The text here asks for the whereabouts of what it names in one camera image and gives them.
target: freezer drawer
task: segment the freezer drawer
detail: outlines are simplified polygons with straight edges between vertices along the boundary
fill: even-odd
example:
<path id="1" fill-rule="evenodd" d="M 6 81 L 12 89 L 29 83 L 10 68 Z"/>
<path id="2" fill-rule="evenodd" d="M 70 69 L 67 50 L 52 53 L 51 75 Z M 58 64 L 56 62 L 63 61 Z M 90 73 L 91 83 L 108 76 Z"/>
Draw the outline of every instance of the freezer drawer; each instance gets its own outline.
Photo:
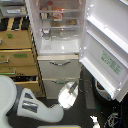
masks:
<path id="1" fill-rule="evenodd" d="M 79 78 L 43 80 L 47 99 L 58 99 L 58 94 L 67 82 L 79 83 Z"/>
<path id="2" fill-rule="evenodd" d="M 27 30 L 0 32 L 0 49 L 31 48 Z"/>
<path id="3" fill-rule="evenodd" d="M 36 65 L 33 66 L 9 66 L 0 67 L 0 75 L 12 76 L 33 76 L 38 75 Z"/>
<path id="4" fill-rule="evenodd" d="M 28 88 L 32 92 L 40 92 L 38 77 L 35 81 L 15 82 L 16 85 L 20 85 L 23 88 Z"/>
<path id="5" fill-rule="evenodd" d="M 31 49 L 26 50 L 0 50 L 0 67 L 34 65 Z"/>
<path id="6" fill-rule="evenodd" d="M 77 55 L 39 56 L 37 59 L 42 78 L 79 78 L 81 64 L 77 57 Z"/>

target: refrigerator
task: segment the refrigerator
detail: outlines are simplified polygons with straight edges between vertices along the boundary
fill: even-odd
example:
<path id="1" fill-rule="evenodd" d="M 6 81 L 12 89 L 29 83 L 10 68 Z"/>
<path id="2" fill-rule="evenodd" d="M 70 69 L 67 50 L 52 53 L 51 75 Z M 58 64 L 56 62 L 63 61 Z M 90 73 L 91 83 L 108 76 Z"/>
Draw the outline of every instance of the refrigerator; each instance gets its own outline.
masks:
<path id="1" fill-rule="evenodd" d="M 25 2 L 40 68 L 46 58 L 77 56 L 111 98 L 121 102 L 128 92 L 128 0 Z M 45 81 L 50 71 L 44 70 Z"/>

